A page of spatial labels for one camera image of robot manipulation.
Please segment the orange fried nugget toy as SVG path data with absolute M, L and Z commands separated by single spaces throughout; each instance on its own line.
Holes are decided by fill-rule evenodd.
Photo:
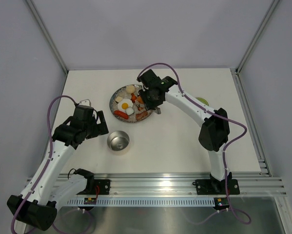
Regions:
M 142 100 L 142 98 L 141 98 L 140 96 L 138 96 L 138 97 L 136 98 L 136 101 L 137 101 L 138 103 L 141 103 L 141 104 L 144 103 L 143 100 Z

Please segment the stainless steel tongs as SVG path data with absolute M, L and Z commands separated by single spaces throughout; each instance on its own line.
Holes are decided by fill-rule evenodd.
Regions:
M 155 107 L 154 109 L 149 109 L 149 108 L 147 107 L 147 105 L 144 104 L 144 106 L 145 106 L 145 108 L 142 109 L 141 111 L 147 111 L 147 112 L 150 112 L 150 113 L 156 113 L 156 114 L 158 114 L 158 115 L 161 114 L 161 109 L 160 109 L 159 107 Z

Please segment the stainless steel bowl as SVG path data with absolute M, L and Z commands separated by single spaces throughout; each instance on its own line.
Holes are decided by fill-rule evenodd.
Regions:
M 130 137 L 124 131 L 114 131 L 107 137 L 108 151 L 117 156 L 123 156 L 130 150 Z

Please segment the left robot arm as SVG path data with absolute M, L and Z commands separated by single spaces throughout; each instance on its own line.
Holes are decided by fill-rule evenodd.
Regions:
M 87 139 L 108 134 L 102 111 L 76 105 L 72 116 L 59 125 L 51 138 L 48 156 L 19 195 L 11 195 L 7 207 L 13 221 L 20 221 L 42 231 L 54 223 L 58 211 L 76 195 L 107 195 L 109 180 L 95 180 L 94 173 L 77 169 L 70 179 L 53 190 L 68 159 Z

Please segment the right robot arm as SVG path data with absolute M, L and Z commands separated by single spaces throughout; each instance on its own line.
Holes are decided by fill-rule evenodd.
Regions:
M 179 80 L 166 76 L 161 79 L 153 70 L 141 72 L 137 81 L 143 84 L 139 91 L 147 110 L 158 109 L 163 102 L 168 102 L 191 117 L 200 127 L 198 141 L 207 150 L 211 173 L 210 179 L 204 186 L 205 190 L 213 194 L 224 194 L 231 179 L 223 155 L 228 141 L 230 128 L 227 121 L 227 112 L 220 108 L 215 110 L 186 93 Z

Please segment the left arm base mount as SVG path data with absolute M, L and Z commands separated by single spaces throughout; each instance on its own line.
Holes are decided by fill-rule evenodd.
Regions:
M 87 182 L 86 194 L 109 195 L 111 181 L 109 179 L 91 179 Z

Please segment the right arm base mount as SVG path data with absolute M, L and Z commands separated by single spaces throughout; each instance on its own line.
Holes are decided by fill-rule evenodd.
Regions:
M 225 180 L 197 179 L 192 182 L 197 195 L 226 195 Z M 239 195 L 240 189 L 236 179 L 228 179 L 227 191 L 229 195 Z

